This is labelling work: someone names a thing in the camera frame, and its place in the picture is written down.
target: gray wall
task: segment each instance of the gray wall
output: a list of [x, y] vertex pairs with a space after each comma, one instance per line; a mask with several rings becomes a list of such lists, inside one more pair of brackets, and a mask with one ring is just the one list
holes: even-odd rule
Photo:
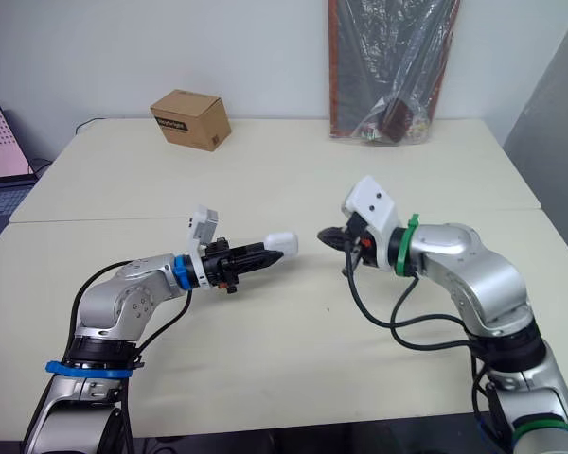
[[505, 151], [568, 244], [568, 33], [507, 138]]

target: plastic bag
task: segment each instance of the plastic bag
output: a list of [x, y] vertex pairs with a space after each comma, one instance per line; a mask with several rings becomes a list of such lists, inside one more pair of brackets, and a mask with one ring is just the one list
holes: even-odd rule
[[460, 0], [329, 0], [330, 135], [427, 140]]

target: white table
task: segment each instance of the white table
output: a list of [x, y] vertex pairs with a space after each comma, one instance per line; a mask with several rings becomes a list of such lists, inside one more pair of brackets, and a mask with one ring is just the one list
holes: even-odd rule
[[[286, 216], [271, 207], [246, 222], [222, 217], [218, 234], [233, 244], [295, 228], [300, 255], [242, 276], [237, 294], [194, 293], [189, 313], [150, 347], [147, 366], [134, 374], [135, 436], [470, 410], [468, 352], [417, 353], [397, 346], [353, 304], [340, 274], [343, 255], [314, 239], [319, 228], [343, 221], [338, 213], [342, 188], [323, 200], [328, 210], [311, 209], [324, 196], [316, 191], [308, 195], [308, 206], [282, 208]], [[399, 209], [407, 217], [412, 208]], [[467, 223], [518, 267], [568, 383], [568, 249], [546, 216], [540, 210], [472, 209], [423, 213], [421, 219]], [[0, 440], [23, 437], [49, 378], [44, 364], [62, 354], [71, 302], [81, 283], [116, 260], [178, 253], [185, 235], [183, 218], [8, 227], [0, 237]], [[382, 317], [407, 284], [375, 270], [358, 273], [366, 304]], [[164, 303], [146, 333], [182, 302]], [[425, 281], [400, 316], [434, 311], [453, 312], [453, 304], [443, 289]], [[443, 323], [409, 328], [407, 337], [463, 339], [458, 328]]]
[[96, 121], [10, 221], [187, 217], [201, 202], [235, 222], [261, 211], [294, 226], [288, 207], [328, 221], [341, 188], [366, 174], [419, 212], [540, 207], [481, 120], [436, 121], [429, 143], [399, 148], [332, 140], [325, 120], [236, 120], [232, 129], [210, 153], [169, 144], [152, 119]]

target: white wall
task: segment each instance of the white wall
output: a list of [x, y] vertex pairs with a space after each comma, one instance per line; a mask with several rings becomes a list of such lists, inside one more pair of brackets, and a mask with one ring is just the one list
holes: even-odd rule
[[[568, 0], [464, 0], [438, 116], [501, 143], [568, 27]], [[0, 102], [55, 157], [91, 116], [148, 116], [172, 88], [231, 116], [326, 117], [323, 0], [0, 0]]]

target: power cord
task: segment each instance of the power cord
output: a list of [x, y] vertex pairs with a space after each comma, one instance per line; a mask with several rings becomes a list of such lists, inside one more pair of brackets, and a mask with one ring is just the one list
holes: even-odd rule
[[104, 120], [105, 117], [104, 116], [95, 116], [93, 118], [91, 118], [90, 120], [86, 120], [82, 123], [80, 123], [79, 125], [77, 125], [76, 127], [76, 133], [74, 135], [78, 135], [78, 131], [80, 130], [80, 128], [84, 125], [88, 125], [91, 121], [95, 121], [95, 120]]

